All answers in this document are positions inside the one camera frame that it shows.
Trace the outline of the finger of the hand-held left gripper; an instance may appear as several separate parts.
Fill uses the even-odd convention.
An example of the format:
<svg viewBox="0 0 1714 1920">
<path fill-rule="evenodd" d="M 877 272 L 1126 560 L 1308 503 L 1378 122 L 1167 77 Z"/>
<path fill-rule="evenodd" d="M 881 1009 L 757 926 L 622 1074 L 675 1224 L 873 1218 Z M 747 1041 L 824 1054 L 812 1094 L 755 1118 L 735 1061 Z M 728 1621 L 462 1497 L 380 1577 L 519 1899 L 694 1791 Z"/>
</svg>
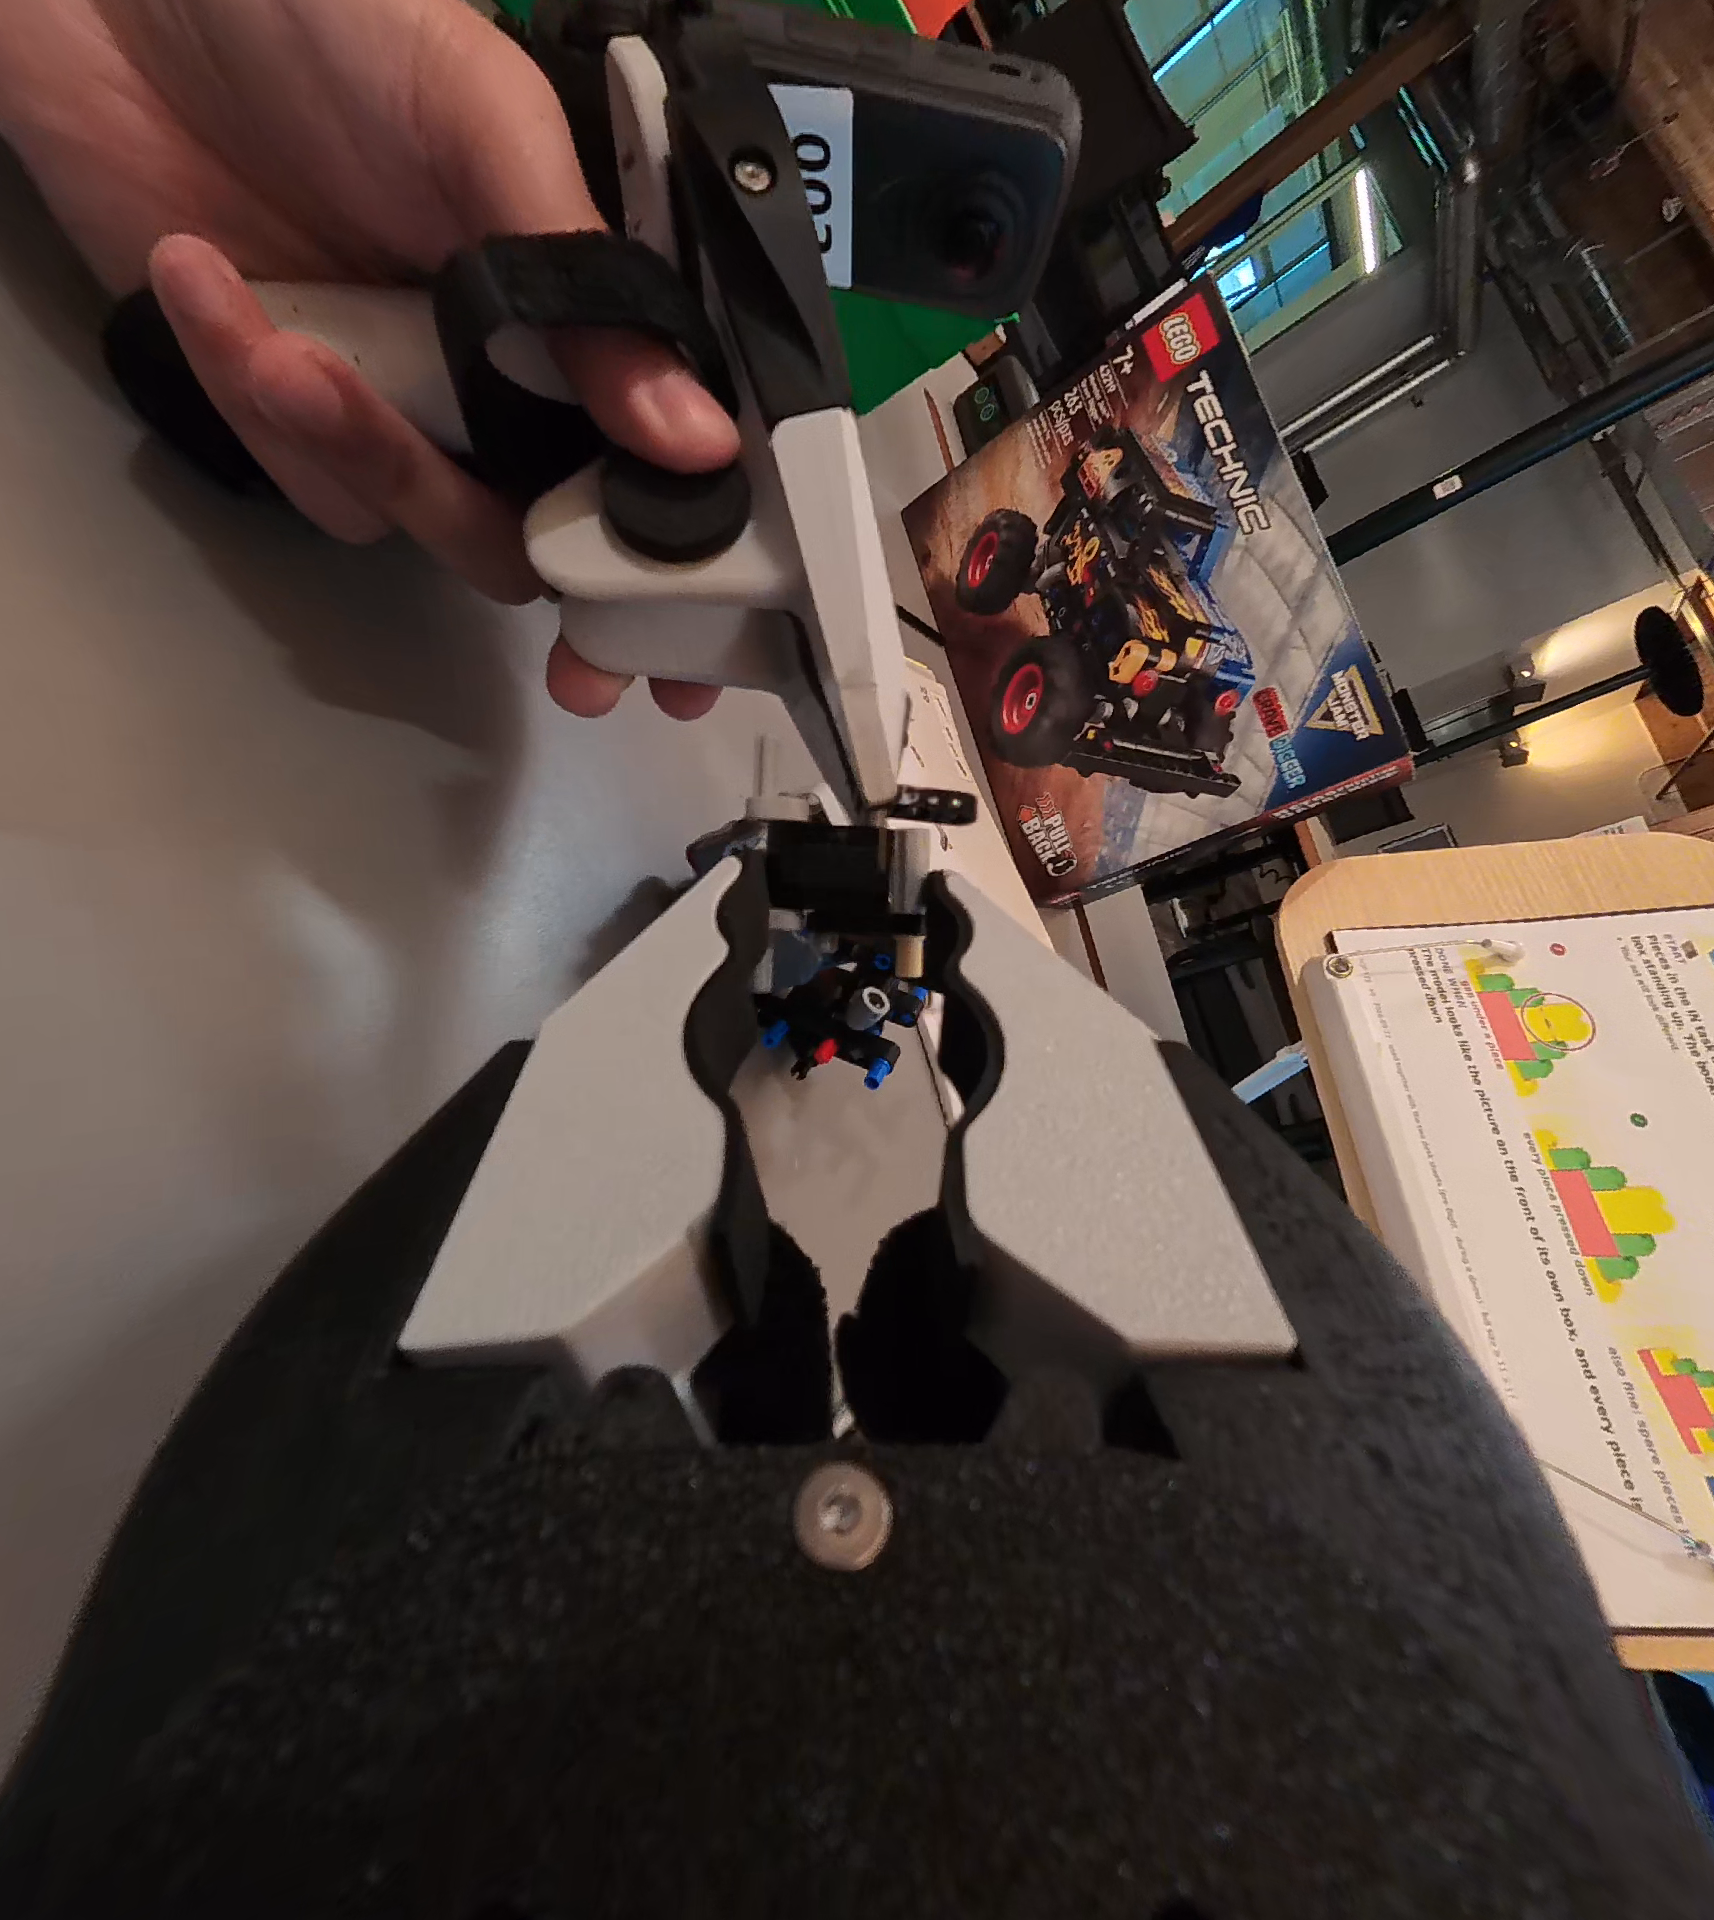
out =
<svg viewBox="0 0 1714 1920">
<path fill-rule="evenodd" d="M 885 817 L 899 793 L 912 683 L 860 427 L 847 408 L 826 405 L 773 423 L 769 449 L 845 806 Z"/>
</svg>

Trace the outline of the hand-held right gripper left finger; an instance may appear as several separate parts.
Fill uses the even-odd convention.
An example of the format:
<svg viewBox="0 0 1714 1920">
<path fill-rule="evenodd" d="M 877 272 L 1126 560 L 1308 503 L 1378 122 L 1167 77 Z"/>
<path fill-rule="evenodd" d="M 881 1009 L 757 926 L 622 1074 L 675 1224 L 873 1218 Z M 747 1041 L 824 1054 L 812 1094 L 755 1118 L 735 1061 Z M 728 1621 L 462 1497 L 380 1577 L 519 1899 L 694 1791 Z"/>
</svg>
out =
<svg viewBox="0 0 1714 1920">
<path fill-rule="evenodd" d="M 763 857 L 724 857 L 539 1026 L 397 1336 L 415 1364 L 650 1368 L 806 1399 L 806 1260 L 732 1081 L 757 1044 Z"/>
</svg>

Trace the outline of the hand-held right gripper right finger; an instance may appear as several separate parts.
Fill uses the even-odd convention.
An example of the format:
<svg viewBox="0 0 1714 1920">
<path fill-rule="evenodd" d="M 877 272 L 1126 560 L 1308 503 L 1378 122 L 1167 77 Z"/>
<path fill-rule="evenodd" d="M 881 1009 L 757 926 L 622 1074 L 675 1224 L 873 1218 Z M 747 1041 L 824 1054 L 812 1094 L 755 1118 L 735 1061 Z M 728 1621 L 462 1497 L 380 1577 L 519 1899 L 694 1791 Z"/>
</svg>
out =
<svg viewBox="0 0 1714 1920">
<path fill-rule="evenodd" d="M 844 1388 L 1120 1388 L 1300 1339 L 1153 1032 L 973 881 L 926 885 L 939 1196 L 877 1245 L 836 1332 Z"/>
</svg>

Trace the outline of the partly built lego model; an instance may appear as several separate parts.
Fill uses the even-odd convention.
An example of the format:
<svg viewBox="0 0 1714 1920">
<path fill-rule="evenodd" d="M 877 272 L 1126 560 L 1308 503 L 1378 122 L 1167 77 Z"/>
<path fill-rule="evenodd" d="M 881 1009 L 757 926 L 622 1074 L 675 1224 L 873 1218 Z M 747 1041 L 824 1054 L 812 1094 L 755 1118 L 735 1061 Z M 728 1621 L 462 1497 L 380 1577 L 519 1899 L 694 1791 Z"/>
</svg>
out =
<svg viewBox="0 0 1714 1920">
<path fill-rule="evenodd" d="M 923 890 L 933 855 L 971 826 L 971 786 L 902 783 L 875 817 L 849 820 L 826 787 L 757 789 L 686 844 L 694 876 L 750 855 L 768 895 L 747 1003 L 757 1046 L 796 1081 L 839 1064 L 875 1091 L 930 1007 Z"/>
</svg>

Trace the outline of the white lego instruction booklet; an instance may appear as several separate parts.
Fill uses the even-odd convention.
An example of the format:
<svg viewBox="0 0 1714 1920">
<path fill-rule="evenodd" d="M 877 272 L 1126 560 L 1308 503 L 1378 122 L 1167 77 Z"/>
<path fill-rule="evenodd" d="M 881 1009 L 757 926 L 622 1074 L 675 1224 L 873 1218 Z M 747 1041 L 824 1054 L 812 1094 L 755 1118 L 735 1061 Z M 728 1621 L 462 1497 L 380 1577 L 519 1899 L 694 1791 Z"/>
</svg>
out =
<svg viewBox="0 0 1714 1920">
<path fill-rule="evenodd" d="M 971 822 L 932 828 L 932 868 L 966 877 L 1044 949 L 1054 949 L 1046 920 L 1018 871 L 996 806 L 971 770 L 968 727 L 953 710 L 947 682 L 914 658 L 904 659 L 904 671 L 908 733 L 897 761 L 897 786 L 966 793 L 977 804 Z"/>
</svg>

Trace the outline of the lego set box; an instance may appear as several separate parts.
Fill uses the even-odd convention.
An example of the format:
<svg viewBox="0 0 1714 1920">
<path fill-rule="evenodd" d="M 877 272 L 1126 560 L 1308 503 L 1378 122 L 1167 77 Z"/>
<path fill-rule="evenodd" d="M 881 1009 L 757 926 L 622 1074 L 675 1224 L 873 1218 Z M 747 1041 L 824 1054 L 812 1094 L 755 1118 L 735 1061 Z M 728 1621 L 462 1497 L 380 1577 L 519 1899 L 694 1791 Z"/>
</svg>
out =
<svg viewBox="0 0 1714 1920">
<path fill-rule="evenodd" d="M 1037 904 L 1406 783 L 1392 688 L 1201 277 L 899 513 Z"/>
</svg>

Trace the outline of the person's left hand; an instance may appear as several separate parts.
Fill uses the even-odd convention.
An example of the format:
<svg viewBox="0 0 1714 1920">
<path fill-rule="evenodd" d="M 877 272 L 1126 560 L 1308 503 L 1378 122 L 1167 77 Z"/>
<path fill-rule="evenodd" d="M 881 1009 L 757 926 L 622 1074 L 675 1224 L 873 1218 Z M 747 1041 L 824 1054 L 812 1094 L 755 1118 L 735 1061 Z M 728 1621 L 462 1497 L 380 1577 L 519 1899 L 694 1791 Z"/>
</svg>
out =
<svg viewBox="0 0 1714 1920">
<path fill-rule="evenodd" d="M 328 536 L 402 533 L 501 606 L 524 515 L 250 282 L 400 282 L 603 228 L 565 112 L 458 2 L 0 2 L 0 134 L 113 295 L 147 286 L 218 415 Z"/>
</svg>

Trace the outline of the green bin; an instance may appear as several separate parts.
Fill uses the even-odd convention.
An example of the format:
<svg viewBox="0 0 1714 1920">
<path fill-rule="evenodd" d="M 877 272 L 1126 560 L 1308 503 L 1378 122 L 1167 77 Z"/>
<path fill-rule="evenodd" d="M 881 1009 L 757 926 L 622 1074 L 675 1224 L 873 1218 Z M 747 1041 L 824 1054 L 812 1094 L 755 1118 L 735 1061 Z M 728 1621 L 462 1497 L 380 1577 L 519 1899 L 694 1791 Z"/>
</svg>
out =
<svg viewBox="0 0 1714 1920">
<path fill-rule="evenodd" d="M 1004 350 L 1000 327 L 1013 324 L 1012 309 L 997 320 L 971 317 L 945 307 L 904 299 L 885 299 L 855 290 L 829 290 L 849 385 L 849 408 L 865 415 L 889 402 L 952 357 L 966 357 L 966 383 L 977 379 L 981 368 L 970 357 L 988 341 L 989 359 Z"/>
</svg>

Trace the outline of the black round lamp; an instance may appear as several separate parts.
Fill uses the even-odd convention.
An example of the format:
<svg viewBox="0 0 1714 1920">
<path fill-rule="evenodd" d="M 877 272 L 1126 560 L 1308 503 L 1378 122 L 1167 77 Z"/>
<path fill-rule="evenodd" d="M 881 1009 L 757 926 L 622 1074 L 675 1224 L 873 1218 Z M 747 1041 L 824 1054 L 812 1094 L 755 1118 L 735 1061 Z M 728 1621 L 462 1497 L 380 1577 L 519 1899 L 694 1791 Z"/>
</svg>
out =
<svg viewBox="0 0 1714 1920">
<path fill-rule="evenodd" d="M 1705 707 L 1702 667 L 1679 618 L 1657 604 L 1643 606 L 1635 611 L 1631 642 L 1649 696 L 1674 715 L 1699 715 Z"/>
</svg>

